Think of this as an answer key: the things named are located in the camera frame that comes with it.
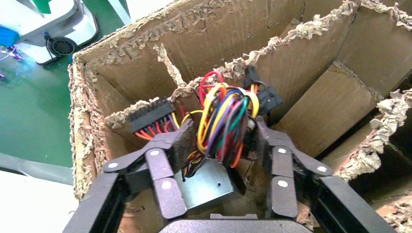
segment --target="wire bundle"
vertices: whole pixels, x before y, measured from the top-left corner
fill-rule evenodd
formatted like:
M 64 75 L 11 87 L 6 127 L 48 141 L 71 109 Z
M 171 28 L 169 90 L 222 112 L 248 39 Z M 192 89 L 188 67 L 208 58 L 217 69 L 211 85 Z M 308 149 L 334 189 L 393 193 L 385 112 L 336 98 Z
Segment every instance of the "wire bundle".
M 147 126 L 139 132 L 134 132 L 134 134 L 140 138 L 146 140 L 152 140 L 154 136 L 158 133 L 168 133 L 170 131 L 175 131 L 180 128 L 176 120 L 176 114 L 171 113 L 161 120 L 156 121 L 151 126 Z
M 216 85 L 204 85 L 211 75 L 219 78 Z M 191 177 L 201 166 L 204 159 L 216 158 L 225 166 L 235 168 L 240 160 L 244 138 L 250 121 L 255 121 L 259 111 L 257 98 L 258 84 L 250 90 L 229 86 L 223 82 L 220 73 L 209 72 L 199 86 L 199 99 L 202 113 L 196 135 L 196 148 L 182 168 L 184 177 Z M 182 123 L 190 116 L 186 115 Z

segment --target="red wire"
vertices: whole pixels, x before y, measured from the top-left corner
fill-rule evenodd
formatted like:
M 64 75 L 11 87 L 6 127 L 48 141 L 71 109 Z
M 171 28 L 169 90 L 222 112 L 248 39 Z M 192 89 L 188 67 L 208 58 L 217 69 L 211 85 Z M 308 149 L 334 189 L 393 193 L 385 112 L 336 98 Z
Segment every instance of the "red wire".
M 164 128 L 164 130 L 165 130 L 165 132 L 169 132 L 169 130 L 167 129 L 167 126 L 169 125 L 171 123 L 171 121 L 170 120 L 168 120 L 168 122 L 166 122 L 166 124 L 165 124 L 165 128 Z
M 148 128 L 149 131 L 153 134 L 153 137 L 156 136 L 155 131 L 152 129 L 152 127 L 151 127 L 150 125 L 149 125 L 147 128 Z
M 160 124 L 158 121 L 156 121 L 156 129 L 158 133 L 162 133 L 161 129 L 160 129 Z
M 218 76 L 220 83 L 223 83 L 223 77 L 219 72 L 211 71 L 207 73 L 205 76 L 203 76 L 203 79 L 199 84 L 199 99 L 200 99 L 200 105 L 202 106 L 202 109 L 204 109 L 203 101 L 205 100 L 205 95 L 206 95 L 206 92 L 203 89 L 203 86 L 205 85 L 206 79 L 213 74 L 216 74 L 216 76 Z

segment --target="corrugated cardboard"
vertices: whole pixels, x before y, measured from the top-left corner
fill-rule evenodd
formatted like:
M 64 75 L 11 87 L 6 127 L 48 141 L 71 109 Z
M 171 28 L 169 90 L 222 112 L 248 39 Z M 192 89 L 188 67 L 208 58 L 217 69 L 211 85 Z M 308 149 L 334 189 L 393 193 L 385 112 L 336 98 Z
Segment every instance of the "corrugated cardboard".
M 354 126 L 377 103 L 374 90 L 335 62 L 276 125 L 296 147 L 316 157 Z
M 213 69 L 221 72 L 226 82 L 240 85 L 245 68 L 256 65 L 262 80 L 273 85 L 285 100 L 282 107 L 273 111 L 274 119 L 280 120 L 286 114 L 284 122 L 287 118 L 304 120 L 301 111 L 293 111 L 294 106 L 304 101 L 313 106 L 313 113 L 306 114 L 313 114 L 313 121 L 308 124 L 316 122 L 319 129 L 330 124 L 336 130 L 332 134 L 324 131 L 323 144 L 308 148 L 309 153 L 314 155 L 330 145 L 373 107 L 372 96 L 379 93 L 372 95 L 372 88 L 387 95 L 412 69 L 408 47 L 412 19 L 397 7 L 387 7 L 377 0 L 345 1 L 338 8 L 334 5 L 338 2 L 315 4 L 324 16 L 319 17 L 314 2 L 319 0 L 178 0 L 75 54 L 74 64 L 69 68 L 69 87 L 76 197 L 80 199 L 87 191 L 103 163 L 141 148 L 144 142 L 128 133 L 130 113 L 161 96 L 169 97 L 178 110 L 180 106 L 185 111 L 198 109 L 196 92 L 201 80 L 198 76 Z M 302 20 L 302 17 L 311 21 L 289 25 L 292 19 Z M 375 51 L 369 45 L 383 51 Z M 327 70 L 337 57 L 365 85 L 348 76 L 336 83 L 325 82 Z M 327 117 L 331 113 L 310 99 L 326 101 L 310 91 L 315 88 L 325 91 L 330 100 L 344 99 L 344 102 L 328 102 L 331 108 L 333 103 L 341 106 L 336 110 L 339 116 L 332 114 L 337 119 Z M 369 134 L 367 147 L 358 146 L 340 166 L 338 175 L 350 180 L 366 170 L 374 171 L 377 161 L 373 159 L 374 152 L 383 147 L 385 137 L 405 120 L 402 111 L 409 108 L 409 95 L 394 93 L 392 100 L 380 105 L 384 109 L 390 106 L 391 110 L 399 107 L 397 111 L 386 112 L 387 116 L 396 117 L 379 118 L 379 121 L 386 119 L 377 126 L 379 133 Z M 298 130 L 291 134 L 304 138 Z M 253 166 L 246 177 L 250 192 L 212 211 L 262 215 L 265 173 Z M 152 232 L 160 226 L 153 193 L 148 190 L 128 204 L 121 229 Z

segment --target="green floor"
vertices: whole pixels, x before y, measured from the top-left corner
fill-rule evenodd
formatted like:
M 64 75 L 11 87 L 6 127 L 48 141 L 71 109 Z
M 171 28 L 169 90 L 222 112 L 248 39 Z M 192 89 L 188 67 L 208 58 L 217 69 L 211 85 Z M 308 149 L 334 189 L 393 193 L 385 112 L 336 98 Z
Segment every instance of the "green floor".
M 106 0 L 83 0 L 96 16 L 96 40 L 123 26 Z M 70 96 L 62 58 L 42 67 L 25 56 L 0 62 L 0 152 L 36 162 L 72 166 L 69 143 Z

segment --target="white screw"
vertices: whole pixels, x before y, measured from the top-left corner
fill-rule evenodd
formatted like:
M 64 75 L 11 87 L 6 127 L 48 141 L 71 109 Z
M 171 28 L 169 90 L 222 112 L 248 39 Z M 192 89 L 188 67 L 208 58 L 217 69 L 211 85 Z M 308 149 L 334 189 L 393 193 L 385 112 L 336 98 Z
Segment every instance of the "white screw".
M 158 150 L 153 150 L 153 151 L 150 152 L 150 155 L 151 155 L 151 156 L 156 156 L 156 155 L 158 155 L 158 154 L 159 154 L 159 151 L 158 151 Z
M 170 188 L 172 186 L 172 183 L 170 183 L 170 181 L 164 181 L 163 183 L 162 183 L 162 188 L 163 189 L 168 189 L 168 188 Z
M 326 172 L 327 171 L 326 167 L 324 167 L 324 166 L 319 166 L 317 169 L 318 169 L 318 171 L 321 171 L 321 172 Z
M 107 165 L 108 168 L 114 168 L 117 167 L 117 165 L 119 165 L 118 163 L 111 163 L 109 165 Z
M 288 183 L 286 181 L 278 181 L 277 184 L 280 187 L 284 187 L 284 188 L 286 188 L 288 186 Z

